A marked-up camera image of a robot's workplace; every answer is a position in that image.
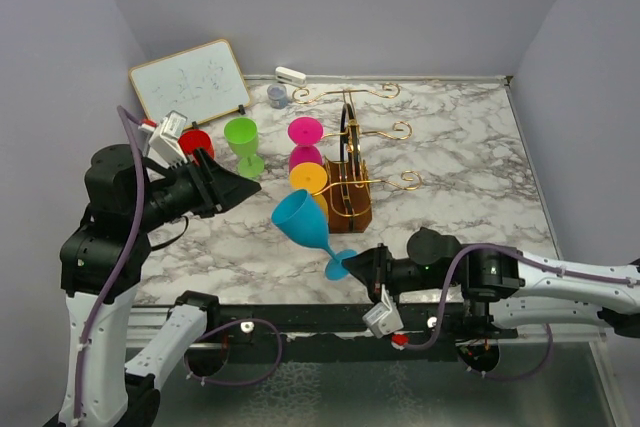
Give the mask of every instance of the wall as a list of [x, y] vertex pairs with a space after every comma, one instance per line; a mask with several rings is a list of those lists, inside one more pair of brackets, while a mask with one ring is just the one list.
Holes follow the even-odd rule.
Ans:
[[68, 318], [60, 246], [93, 152], [126, 141], [127, 69], [144, 56], [113, 0], [0, 0], [0, 418], [42, 425], [62, 404]]
[[[640, 257], [639, 59], [640, 0], [558, 0], [515, 76], [515, 107], [567, 259]], [[633, 425], [637, 342], [609, 342]]]
[[511, 74], [555, 0], [116, 0], [151, 58], [227, 38], [245, 73]]

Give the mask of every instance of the whiteboard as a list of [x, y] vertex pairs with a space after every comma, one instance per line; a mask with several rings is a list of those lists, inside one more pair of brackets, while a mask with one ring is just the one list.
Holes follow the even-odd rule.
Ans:
[[172, 110], [202, 124], [251, 102], [247, 85], [226, 40], [185, 50], [129, 70], [147, 117], [159, 122]]

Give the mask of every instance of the white eraser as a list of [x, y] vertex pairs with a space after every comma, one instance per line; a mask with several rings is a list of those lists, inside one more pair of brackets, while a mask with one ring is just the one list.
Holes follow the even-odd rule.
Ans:
[[276, 67], [276, 80], [285, 84], [304, 87], [307, 85], [307, 76], [302, 72], [287, 69], [286, 67]]

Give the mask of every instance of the blue goblet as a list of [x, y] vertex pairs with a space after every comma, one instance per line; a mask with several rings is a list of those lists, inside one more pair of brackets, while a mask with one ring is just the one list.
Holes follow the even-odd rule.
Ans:
[[342, 261], [354, 257], [357, 252], [347, 249], [336, 254], [331, 249], [327, 217], [308, 191], [296, 190], [285, 197], [271, 214], [271, 221], [296, 244], [322, 249], [331, 256], [324, 269], [327, 279], [340, 280], [349, 274]]

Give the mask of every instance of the marble tabletop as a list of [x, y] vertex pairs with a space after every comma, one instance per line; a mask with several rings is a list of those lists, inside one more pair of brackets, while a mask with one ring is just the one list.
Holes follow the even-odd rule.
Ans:
[[[212, 219], [194, 217], [187, 234], [144, 266], [138, 304], [172, 304], [185, 290], [218, 295], [223, 303], [368, 303], [363, 286], [348, 277], [324, 277], [327, 255], [289, 241], [270, 221], [277, 203], [291, 192], [288, 159], [294, 147], [287, 127], [299, 116], [319, 119], [325, 132], [339, 130], [342, 97], [311, 105], [292, 103], [283, 110], [267, 101], [269, 82], [249, 82], [253, 105], [247, 115], [258, 124], [259, 155], [265, 171], [262, 191], [232, 211]], [[391, 129], [409, 122], [405, 141], [376, 136], [362, 139], [370, 178], [399, 180], [404, 170], [418, 171], [424, 185], [412, 192], [372, 185], [373, 221], [363, 234], [332, 235], [331, 245], [358, 252], [384, 242], [395, 258], [406, 256], [406, 242], [425, 226], [453, 234], [461, 242], [495, 242], [555, 257], [549, 225], [538, 195], [506, 90], [501, 84], [401, 82], [394, 99], [355, 94], [363, 130]], [[311, 95], [328, 90], [375, 89], [380, 83], [310, 84]], [[235, 169], [237, 157], [222, 134], [232, 116], [204, 126], [216, 160]], [[318, 144], [337, 159], [336, 138]], [[166, 225], [151, 235], [152, 244], [182, 230]], [[459, 292], [451, 292], [456, 299]], [[439, 291], [404, 294], [403, 301], [436, 301]]]

